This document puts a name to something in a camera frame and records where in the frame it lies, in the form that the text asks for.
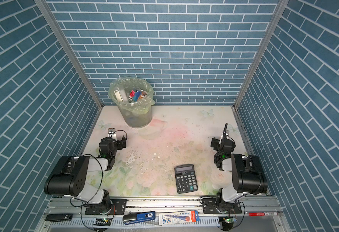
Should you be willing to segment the clear bottle red white label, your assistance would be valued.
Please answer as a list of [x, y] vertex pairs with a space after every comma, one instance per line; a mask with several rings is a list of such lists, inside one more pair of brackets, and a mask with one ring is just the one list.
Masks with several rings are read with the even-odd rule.
[[135, 97], [135, 94], [136, 94], [135, 91], [131, 90], [131, 92], [129, 93], [129, 97], [128, 97], [129, 101], [133, 100], [133, 98]]

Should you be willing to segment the clear bottle white barcode label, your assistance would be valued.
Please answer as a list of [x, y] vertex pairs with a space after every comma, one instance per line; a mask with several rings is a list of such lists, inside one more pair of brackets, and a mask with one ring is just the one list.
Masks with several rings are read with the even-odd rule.
[[125, 102], [125, 103], [129, 102], [127, 94], [124, 89], [117, 88], [114, 90], [114, 94], [118, 102]]

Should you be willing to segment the brown Nescafe coffee bottle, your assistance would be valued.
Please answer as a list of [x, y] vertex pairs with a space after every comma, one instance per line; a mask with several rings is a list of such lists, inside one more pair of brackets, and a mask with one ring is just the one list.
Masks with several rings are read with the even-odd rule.
[[143, 98], [145, 98], [146, 96], [147, 96], [147, 92], [145, 92], [145, 91], [142, 91], [141, 92], [141, 95], [139, 96], [139, 99], [143, 99]]

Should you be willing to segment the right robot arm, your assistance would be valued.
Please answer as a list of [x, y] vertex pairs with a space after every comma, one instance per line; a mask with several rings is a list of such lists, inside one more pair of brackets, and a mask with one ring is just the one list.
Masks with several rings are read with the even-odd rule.
[[266, 193], [268, 181], [258, 156], [236, 154], [236, 142], [229, 136], [226, 123], [220, 139], [212, 138], [211, 147], [216, 151], [214, 164], [220, 171], [230, 172], [232, 184], [220, 188], [216, 205], [235, 204], [247, 195]]

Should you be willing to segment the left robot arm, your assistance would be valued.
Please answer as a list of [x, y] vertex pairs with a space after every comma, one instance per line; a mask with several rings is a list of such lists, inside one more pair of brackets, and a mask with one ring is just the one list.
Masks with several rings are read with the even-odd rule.
[[97, 188], [86, 183], [87, 174], [111, 170], [115, 164], [117, 151], [126, 146], [127, 136], [123, 136], [121, 140], [108, 136], [101, 139], [97, 157], [91, 154], [80, 157], [61, 157], [45, 182], [45, 194], [69, 195], [82, 201], [82, 206], [94, 205], [110, 208], [110, 196], [106, 190], [101, 189], [102, 182]]

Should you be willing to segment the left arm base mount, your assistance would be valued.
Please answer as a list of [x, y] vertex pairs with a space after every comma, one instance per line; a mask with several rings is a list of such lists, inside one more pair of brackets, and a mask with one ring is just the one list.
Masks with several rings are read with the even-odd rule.
[[99, 204], [87, 204], [86, 215], [123, 215], [125, 213], [127, 199], [103, 200]]

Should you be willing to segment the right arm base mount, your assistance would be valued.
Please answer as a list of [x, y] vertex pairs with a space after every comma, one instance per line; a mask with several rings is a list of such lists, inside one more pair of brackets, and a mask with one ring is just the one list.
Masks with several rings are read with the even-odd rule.
[[240, 203], [227, 203], [220, 196], [201, 196], [199, 202], [204, 214], [241, 214]]

